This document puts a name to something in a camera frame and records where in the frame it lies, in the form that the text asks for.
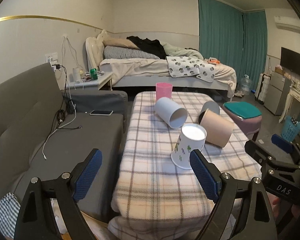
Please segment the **right hand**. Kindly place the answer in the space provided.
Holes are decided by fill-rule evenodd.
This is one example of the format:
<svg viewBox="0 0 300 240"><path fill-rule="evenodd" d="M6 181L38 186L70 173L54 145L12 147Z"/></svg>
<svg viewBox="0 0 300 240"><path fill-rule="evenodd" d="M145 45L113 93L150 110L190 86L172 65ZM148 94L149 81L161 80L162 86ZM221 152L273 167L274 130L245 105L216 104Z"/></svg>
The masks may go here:
<svg viewBox="0 0 300 240"><path fill-rule="evenodd" d="M279 197L274 197L272 200L272 208L273 208L273 212L279 211L280 209L280 204L281 204L281 198Z"/></svg>

